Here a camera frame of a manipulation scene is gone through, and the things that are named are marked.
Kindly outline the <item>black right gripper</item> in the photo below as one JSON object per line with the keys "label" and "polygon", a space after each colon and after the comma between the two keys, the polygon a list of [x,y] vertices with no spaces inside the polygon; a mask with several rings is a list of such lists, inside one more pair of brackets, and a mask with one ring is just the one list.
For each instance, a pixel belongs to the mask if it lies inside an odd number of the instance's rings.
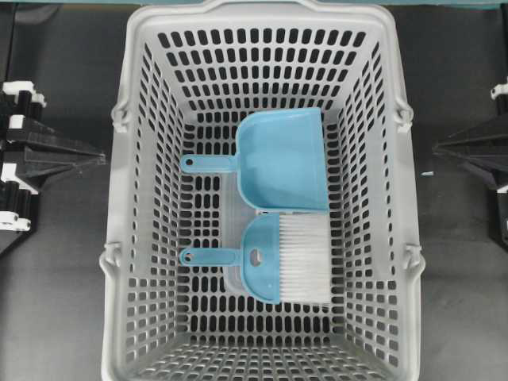
{"label": "black right gripper", "polygon": [[433,153],[447,156],[482,180],[496,206],[495,237],[507,241],[507,83],[495,85],[491,99],[500,102],[497,117],[454,133],[433,146]]}

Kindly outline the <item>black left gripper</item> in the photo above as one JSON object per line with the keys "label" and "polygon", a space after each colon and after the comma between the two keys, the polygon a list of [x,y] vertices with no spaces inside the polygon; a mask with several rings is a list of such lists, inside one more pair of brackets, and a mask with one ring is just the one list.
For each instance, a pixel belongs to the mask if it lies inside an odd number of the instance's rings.
{"label": "black left gripper", "polygon": [[1,253],[37,230],[40,193],[53,176],[106,164],[98,148],[42,121],[44,95],[31,81],[1,83]]}

